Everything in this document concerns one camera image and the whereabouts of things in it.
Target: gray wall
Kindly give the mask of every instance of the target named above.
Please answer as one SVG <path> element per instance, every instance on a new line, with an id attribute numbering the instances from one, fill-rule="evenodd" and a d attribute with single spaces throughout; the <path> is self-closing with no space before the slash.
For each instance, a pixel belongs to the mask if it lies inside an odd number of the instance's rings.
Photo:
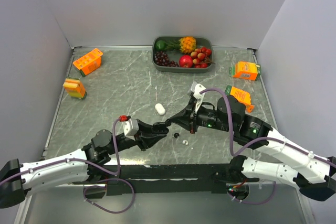
<path id="1" fill-rule="evenodd" d="M 336 0 L 286 0 L 257 57 L 281 132 L 336 156 Z M 318 223 L 335 223 L 336 196 L 312 201 Z"/>
<path id="2" fill-rule="evenodd" d="M 284 0 L 47 0 L 71 46 L 150 45 L 203 36 L 258 48 Z"/>
<path id="3" fill-rule="evenodd" d="M 44 0 L 0 0 L 0 166 L 38 159 L 71 49 Z M 0 209 L 13 223 L 17 207 Z"/>

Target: green fruit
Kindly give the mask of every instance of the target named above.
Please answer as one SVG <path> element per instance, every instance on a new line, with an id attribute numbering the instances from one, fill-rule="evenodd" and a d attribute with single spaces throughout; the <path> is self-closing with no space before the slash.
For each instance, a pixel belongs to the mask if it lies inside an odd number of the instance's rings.
<path id="1" fill-rule="evenodd" d="M 166 42 L 159 40 L 155 43 L 155 48 L 157 51 L 163 51 L 166 48 Z"/>

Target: gray marble tabletop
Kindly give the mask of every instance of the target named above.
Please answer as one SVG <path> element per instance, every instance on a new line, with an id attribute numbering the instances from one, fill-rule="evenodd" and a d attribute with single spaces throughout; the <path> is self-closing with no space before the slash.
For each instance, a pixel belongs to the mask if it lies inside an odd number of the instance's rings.
<path id="1" fill-rule="evenodd" d="M 74 50 L 78 59 L 91 49 Z M 254 62 L 253 52 L 244 49 L 214 50 L 216 65 L 211 71 L 201 74 L 168 73 L 157 71 L 151 61 L 151 51 L 143 50 L 104 50 L 102 65 L 99 69 L 82 77 L 71 66 L 70 77 L 79 78 L 87 90 L 85 100 L 72 99 L 67 92 L 63 94 L 54 129 L 49 142 L 47 158 L 61 156 L 90 143 L 101 129 L 111 130 L 112 122 L 120 115 L 152 124 L 164 122 L 179 112 L 188 103 L 188 90 L 193 81 L 205 87 L 225 89 L 232 85 L 251 93 L 255 106 L 253 116 L 274 125 L 271 110 L 266 99 L 263 85 L 258 81 L 246 81 L 228 76 L 229 67 L 238 61 Z M 209 92 L 204 101 L 216 105 L 219 94 Z M 166 115 L 158 115 L 155 104 L 166 108 Z M 121 124 L 117 127 L 122 132 Z M 244 155 L 267 162 L 275 159 L 252 150 Z M 121 164 L 211 164 L 228 163 L 228 133 L 199 128 L 196 134 L 177 125 L 170 127 L 165 139 L 151 149 L 142 152 L 136 146 L 120 153 Z"/>

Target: red connector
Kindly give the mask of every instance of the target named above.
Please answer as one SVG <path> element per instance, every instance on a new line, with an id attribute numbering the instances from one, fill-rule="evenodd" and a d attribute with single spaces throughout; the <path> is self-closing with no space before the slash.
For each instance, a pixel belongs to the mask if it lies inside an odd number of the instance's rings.
<path id="1" fill-rule="evenodd" d="M 128 121 L 131 117 L 129 115 L 121 115 L 120 117 L 120 122 L 126 122 Z"/>

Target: orange box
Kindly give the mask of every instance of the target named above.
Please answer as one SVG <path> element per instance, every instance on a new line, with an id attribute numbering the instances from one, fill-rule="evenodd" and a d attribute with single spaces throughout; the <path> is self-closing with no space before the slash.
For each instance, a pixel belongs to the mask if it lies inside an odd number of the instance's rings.
<path id="1" fill-rule="evenodd" d="M 251 105 L 251 95 L 242 89 L 228 85 L 225 89 L 226 95 L 233 95 L 238 102 L 246 106 L 247 112 L 251 112 L 254 109 L 254 105 Z"/>
<path id="2" fill-rule="evenodd" d="M 234 78 L 255 81 L 259 78 L 261 67 L 252 62 L 240 61 L 229 69 L 229 75 Z"/>
<path id="3" fill-rule="evenodd" d="M 83 84 L 78 79 L 70 79 L 70 78 L 65 79 L 63 87 L 71 97 L 82 100 L 85 99 L 87 95 Z"/>
<path id="4" fill-rule="evenodd" d="M 80 74 L 85 77 L 100 67 L 102 55 L 103 53 L 98 48 L 95 48 L 83 57 L 75 60 L 73 65 L 79 70 Z"/>

